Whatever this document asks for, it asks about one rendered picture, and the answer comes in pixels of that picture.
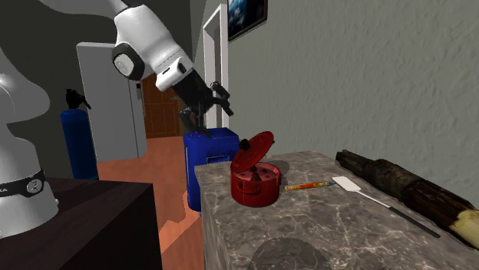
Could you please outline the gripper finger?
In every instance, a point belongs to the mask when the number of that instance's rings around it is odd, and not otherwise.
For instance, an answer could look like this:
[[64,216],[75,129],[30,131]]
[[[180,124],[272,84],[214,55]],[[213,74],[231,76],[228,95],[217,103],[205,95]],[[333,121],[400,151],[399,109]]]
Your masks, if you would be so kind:
[[231,110],[229,102],[230,93],[218,81],[214,81],[210,85],[210,89],[219,95],[213,99],[213,102],[219,104],[229,117],[233,116],[234,112]]
[[179,112],[179,118],[181,119],[186,131],[201,133],[207,138],[211,138],[209,131],[205,128],[204,125],[200,122],[200,118],[197,116],[197,112],[191,108],[186,108]]

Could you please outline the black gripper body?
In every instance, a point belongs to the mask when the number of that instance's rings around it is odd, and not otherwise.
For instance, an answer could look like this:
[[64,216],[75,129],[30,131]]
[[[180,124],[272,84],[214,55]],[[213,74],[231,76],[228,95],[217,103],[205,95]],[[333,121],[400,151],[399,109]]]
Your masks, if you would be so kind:
[[173,90],[183,101],[185,108],[192,110],[195,114],[205,114],[212,107],[212,90],[195,70],[176,83]]

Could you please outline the blue plastic canister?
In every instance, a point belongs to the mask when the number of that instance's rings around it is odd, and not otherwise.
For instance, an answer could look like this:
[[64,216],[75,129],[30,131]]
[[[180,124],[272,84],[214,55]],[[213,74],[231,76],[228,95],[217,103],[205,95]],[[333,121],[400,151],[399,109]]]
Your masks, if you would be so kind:
[[187,203],[193,211],[201,212],[200,186],[194,167],[232,161],[239,151],[239,136],[226,127],[209,129],[209,136],[189,132],[183,136]]

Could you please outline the brown wooden door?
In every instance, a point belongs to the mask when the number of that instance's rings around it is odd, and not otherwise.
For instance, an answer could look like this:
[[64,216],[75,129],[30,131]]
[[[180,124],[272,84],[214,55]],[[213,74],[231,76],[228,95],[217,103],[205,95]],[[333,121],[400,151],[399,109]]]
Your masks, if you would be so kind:
[[141,81],[146,137],[178,137],[183,134],[183,125],[178,117],[180,100],[171,88],[159,91],[155,82],[156,74]]

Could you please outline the red pot lid black knob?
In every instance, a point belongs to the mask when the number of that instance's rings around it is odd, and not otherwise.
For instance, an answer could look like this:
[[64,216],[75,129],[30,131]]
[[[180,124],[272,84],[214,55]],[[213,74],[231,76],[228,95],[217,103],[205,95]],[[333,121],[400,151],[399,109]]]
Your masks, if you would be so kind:
[[251,139],[239,142],[239,150],[233,158],[230,169],[232,173],[243,173],[255,166],[269,151],[274,143],[273,133],[264,131]]

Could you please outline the grey refrigerator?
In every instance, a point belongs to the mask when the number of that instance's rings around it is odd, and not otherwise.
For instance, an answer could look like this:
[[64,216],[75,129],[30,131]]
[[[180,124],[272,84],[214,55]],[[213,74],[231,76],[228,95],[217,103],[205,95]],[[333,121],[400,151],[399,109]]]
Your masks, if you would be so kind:
[[88,116],[99,163],[141,158],[147,152],[142,91],[123,77],[111,60],[113,44],[76,46]]

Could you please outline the red pot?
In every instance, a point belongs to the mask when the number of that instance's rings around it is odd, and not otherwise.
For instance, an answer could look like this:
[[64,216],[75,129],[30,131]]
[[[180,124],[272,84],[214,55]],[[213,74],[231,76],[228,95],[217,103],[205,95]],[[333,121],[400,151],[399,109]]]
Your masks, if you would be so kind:
[[241,173],[231,172],[230,177],[231,196],[241,205],[265,207],[279,198],[282,174],[270,163],[258,162]]

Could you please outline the blue gas cylinder black valve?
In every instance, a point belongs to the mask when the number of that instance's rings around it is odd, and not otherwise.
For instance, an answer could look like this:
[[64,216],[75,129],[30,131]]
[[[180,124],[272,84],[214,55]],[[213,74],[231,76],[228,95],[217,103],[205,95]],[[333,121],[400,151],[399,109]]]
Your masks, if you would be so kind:
[[68,109],[61,113],[61,123],[73,177],[99,179],[88,114],[79,108],[84,104],[90,110],[91,106],[73,89],[66,90],[65,99]]

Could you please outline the multicoloured pencil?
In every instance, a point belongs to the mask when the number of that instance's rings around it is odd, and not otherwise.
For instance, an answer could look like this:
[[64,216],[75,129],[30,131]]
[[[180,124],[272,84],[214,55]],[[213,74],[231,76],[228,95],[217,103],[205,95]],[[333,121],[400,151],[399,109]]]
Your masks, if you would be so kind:
[[298,184],[298,185],[291,185],[291,186],[285,186],[284,191],[293,191],[293,190],[300,190],[300,189],[313,189],[313,188],[318,188],[318,187],[323,187],[323,186],[332,186],[335,185],[335,181],[320,181],[320,182],[314,182],[314,183],[303,183],[303,184]]

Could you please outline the dark wooden log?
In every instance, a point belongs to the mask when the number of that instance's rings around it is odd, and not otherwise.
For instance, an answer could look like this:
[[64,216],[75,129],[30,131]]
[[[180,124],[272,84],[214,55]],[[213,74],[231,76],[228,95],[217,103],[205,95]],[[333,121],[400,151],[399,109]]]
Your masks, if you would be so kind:
[[430,219],[465,245],[479,250],[479,209],[466,199],[384,159],[370,160],[342,150],[336,154],[335,160],[376,189]]

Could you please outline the white door frame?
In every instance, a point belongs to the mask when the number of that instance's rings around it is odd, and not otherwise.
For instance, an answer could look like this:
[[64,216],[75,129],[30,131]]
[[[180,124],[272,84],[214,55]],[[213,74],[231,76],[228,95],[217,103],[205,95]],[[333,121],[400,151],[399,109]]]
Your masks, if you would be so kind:
[[227,4],[220,4],[203,25],[204,80],[229,90]]

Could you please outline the dark framed wall picture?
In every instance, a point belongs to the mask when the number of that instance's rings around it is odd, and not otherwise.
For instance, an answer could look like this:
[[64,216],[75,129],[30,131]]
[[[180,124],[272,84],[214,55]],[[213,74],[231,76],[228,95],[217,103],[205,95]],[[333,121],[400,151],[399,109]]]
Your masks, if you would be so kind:
[[228,0],[228,41],[267,20],[268,0]]

